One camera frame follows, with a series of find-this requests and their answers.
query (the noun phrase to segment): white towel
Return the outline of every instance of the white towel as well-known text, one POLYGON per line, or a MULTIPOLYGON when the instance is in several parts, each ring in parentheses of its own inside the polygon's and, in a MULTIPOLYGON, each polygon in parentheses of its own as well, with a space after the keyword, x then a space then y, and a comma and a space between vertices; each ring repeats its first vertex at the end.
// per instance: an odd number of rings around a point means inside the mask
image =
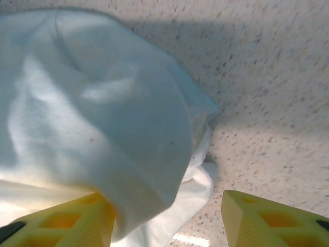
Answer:
POLYGON ((0 225, 96 189, 119 212, 113 246, 164 245, 211 194, 200 165, 216 110, 108 16, 1 16, 0 225))

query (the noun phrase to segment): white fabric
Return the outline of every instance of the white fabric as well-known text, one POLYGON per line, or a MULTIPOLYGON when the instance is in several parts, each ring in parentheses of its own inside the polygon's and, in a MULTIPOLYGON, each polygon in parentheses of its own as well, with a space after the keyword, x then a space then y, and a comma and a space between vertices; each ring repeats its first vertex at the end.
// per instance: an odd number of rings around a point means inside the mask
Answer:
POLYGON ((1 16, 0 225, 96 189, 119 212, 114 246, 164 245, 211 194, 200 165, 216 110, 107 16, 1 16))

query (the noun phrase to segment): speckled floor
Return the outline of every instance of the speckled floor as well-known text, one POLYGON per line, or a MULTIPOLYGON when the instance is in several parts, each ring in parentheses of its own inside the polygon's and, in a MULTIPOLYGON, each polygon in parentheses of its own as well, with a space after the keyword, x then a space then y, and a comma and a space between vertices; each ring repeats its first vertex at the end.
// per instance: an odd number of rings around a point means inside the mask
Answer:
POLYGON ((327 0, 0 0, 1 13, 58 6, 118 18, 218 102, 215 194, 181 231, 196 246, 227 246, 224 189, 329 217, 327 0))

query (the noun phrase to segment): black part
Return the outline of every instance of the black part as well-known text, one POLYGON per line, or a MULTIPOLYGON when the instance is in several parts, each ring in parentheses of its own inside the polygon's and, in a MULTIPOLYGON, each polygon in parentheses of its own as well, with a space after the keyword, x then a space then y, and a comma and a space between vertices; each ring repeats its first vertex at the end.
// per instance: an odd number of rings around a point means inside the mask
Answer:
POLYGON ((317 223, 324 228, 325 230, 327 230, 329 232, 329 222, 324 221, 324 220, 317 220, 317 223))
POLYGON ((22 229, 26 225, 23 221, 18 221, 11 223, 9 225, 5 225, 0 228, 0 244, 5 242, 12 235, 17 233, 20 229, 22 229))

